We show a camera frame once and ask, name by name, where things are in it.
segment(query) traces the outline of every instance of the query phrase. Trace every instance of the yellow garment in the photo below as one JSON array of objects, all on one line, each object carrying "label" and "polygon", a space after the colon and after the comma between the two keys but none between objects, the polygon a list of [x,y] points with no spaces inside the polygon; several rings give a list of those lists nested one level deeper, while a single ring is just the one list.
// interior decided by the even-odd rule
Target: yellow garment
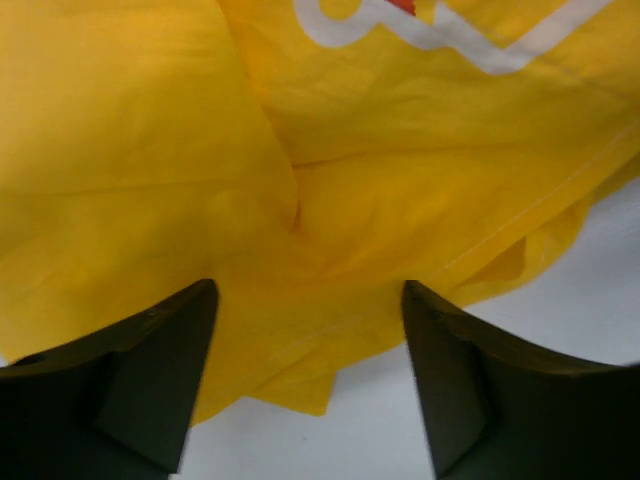
[{"label": "yellow garment", "polygon": [[[460,304],[516,287],[637,174],[640,3],[598,2],[511,72],[382,24],[323,46],[299,0],[2,2],[0,349],[211,277],[196,419],[243,395],[322,413],[336,370],[402,341],[403,280]],[[421,32],[456,12],[504,49],[568,2],[434,4],[375,8]]]}]

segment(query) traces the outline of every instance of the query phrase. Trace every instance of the yellow shirt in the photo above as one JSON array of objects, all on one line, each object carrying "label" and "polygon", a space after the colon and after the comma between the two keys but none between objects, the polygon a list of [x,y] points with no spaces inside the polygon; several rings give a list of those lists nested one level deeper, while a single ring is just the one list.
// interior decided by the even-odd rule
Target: yellow shirt
[{"label": "yellow shirt", "polygon": [[405,279],[467,304],[548,267],[638,173],[640,4],[394,2],[3,2],[2,352],[211,277],[196,419],[322,413],[402,341]]}]

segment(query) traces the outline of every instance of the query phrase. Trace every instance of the yellow cloth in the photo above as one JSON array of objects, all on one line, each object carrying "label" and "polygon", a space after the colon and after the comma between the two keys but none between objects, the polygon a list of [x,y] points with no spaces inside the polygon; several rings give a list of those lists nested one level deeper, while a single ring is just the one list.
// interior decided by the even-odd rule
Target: yellow cloth
[{"label": "yellow cloth", "polygon": [[386,2],[366,8],[405,17],[331,46],[344,29],[305,30],[299,0],[2,2],[0,349],[211,277],[196,419],[243,395],[322,413],[336,370],[402,340],[403,280],[460,304],[516,287],[637,173],[640,3],[584,0],[556,45],[504,50],[568,3]]}]

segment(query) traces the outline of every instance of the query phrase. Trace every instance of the red and white graphic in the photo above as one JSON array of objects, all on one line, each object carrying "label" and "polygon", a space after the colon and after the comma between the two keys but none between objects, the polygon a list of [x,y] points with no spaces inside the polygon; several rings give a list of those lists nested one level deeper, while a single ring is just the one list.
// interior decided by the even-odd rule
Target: red and white graphic
[{"label": "red and white graphic", "polygon": [[568,0],[506,48],[495,46],[442,0],[436,2],[433,25],[415,16],[415,0],[362,0],[344,20],[328,17],[320,1],[293,0],[302,29],[318,45],[345,47],[381,24],[415,48],[453,48],[480,70],[504,75],[556,47],[614,0]]}]

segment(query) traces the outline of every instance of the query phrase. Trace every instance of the white surface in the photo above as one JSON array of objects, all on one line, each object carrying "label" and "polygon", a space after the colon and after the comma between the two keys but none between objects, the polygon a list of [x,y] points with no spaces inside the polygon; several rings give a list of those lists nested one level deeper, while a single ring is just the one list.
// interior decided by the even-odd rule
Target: white surface
[{"label": "white surface", "polygon": [[[640,180],[596,206],[536,282],[472,313],[541,345],[640,361]],[[328,414],[243,399],[191,432],[180,480],[430,480],[405,347],[338,375]]]}]

